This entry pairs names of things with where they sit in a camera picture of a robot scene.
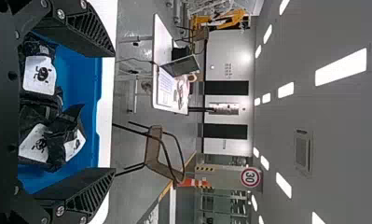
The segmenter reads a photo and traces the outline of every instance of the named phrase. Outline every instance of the air vent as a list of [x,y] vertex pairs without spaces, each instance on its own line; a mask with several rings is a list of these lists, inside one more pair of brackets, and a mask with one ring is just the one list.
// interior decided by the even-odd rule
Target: air vent
[[297,170],[306,176],[311,175],[312,134],[304,130],[295,132],[295,164]]

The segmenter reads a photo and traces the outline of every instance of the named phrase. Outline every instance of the ceiling light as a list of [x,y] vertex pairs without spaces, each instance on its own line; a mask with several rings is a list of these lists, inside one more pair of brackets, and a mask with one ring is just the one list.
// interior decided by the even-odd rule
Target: ceiling light
[[317,216],[316,213],[312,212],[311,213],[311,224],[325,224],[325,222]]
[[270,35],[272,34],[272,25],[270,25],[264,34],[264,44],[267,44]]
[[253,154],[255,155],[256,158],[259,157],[259,151],[256,147],[253,147]]
[[257,201],[255,200],[255,196],[252,195],[252,204],[253,204],[253,208],[255,211],[258,210],[258,204],[257,204]]
[[340,80],[350,77],[366,70],[366,49],[360,49],[336,62],[316,70],[315,85]]
[[289,199],[292,197],[292,187],[291,185],[281,176],[281,174],[276,173],[276,184],[282,189],[282,191],[287,195]]
[[267,94],[262,96],[262,103],[266,104],[266,103],[269,103],[269,102],[270,102],[270,93],[267,93]]
[[279,15],[284,13],[284,10],[287,8],[289,2],[290,0],[282,0],[281,5],[279,6]]
[[261,164],[267,171],[269,170],[269,161],[264,156],[261,156]]
[[283,98],[294,94],[294,82],[285,84],[278,89],[278,98]]
[[258,58],[261,53],[261,45],[255,50],[255,57]]
[[264,224],[264,220],[262,219],[261,216],[259,216],[259,218],[258,218],[258,224]]
[[258,97],[258,98],[255,98],[255,106],[258,106],[261,104],[261,99]]

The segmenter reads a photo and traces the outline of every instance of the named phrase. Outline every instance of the black bag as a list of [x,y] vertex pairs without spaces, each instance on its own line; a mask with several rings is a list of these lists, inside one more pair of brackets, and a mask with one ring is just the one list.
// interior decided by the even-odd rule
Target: black bag
[[49,172],[56,172],[85,144],[84,128],[81,124],[80,114],[84,105],[72,105],[61,113],[44,133],[48,145]]

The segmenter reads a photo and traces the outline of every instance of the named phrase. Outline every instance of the speed limit sign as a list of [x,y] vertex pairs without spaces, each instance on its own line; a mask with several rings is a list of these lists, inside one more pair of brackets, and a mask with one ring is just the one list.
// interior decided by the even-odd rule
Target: speed limit sign
[[241,172],[241,183],[246,188],[255,188],[261,182],[261,172],[253,167],[246,168]]

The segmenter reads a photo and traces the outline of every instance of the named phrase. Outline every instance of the desk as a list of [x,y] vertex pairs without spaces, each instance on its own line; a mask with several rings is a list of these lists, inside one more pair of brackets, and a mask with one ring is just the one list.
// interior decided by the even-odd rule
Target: desk
[[157,103],[158,95],[158,67],[157,65],[163,65],[172,61],[172,44],[173,38],[166,29],[162,20],[158,14],[154,14],[153,19],[153,62],[156,64],[152,65],[151,73],[153,77],[153,90],[151,94],[151,105],[155,109],[170,111],[178,114],[188,114],[188,91],[187,94],[183,96],[184,105],[179,109],[176,102],[173,102],[172,107],[167,107],[164,105],[159,105]]

